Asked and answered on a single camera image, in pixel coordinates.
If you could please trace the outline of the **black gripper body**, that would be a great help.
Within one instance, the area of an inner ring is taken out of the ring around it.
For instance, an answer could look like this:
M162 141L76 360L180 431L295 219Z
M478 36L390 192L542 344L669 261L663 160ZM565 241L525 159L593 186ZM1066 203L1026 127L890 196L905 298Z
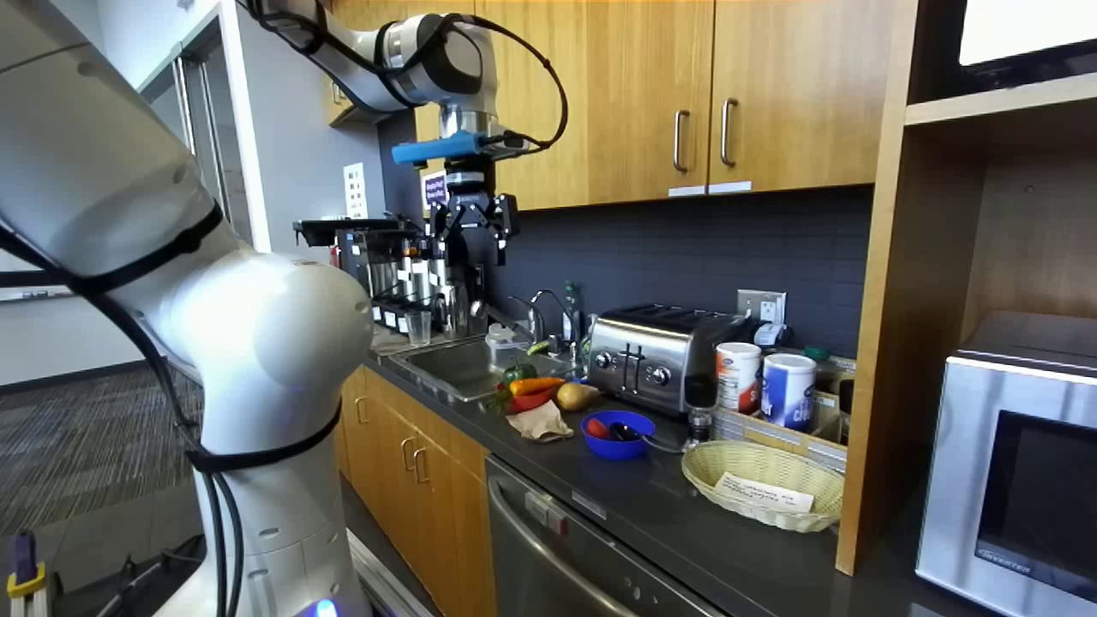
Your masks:
M516 196L496 189L496 165L489 159L448 159L447 160L447 264L471 300L485 298L479 271L471 257L465 233L473 227L487 231L495 241L495 257L509 261L509 243L516 235Z

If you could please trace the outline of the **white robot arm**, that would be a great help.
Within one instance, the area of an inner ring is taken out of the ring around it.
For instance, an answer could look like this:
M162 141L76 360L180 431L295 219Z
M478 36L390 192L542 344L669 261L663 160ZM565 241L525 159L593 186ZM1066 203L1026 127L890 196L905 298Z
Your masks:
M71 289L154 372L202 384L206 559L162 612L368 617L334 445L372 344L365 284L239 241L192 149L50 0L0 0L0 227L24 281Z

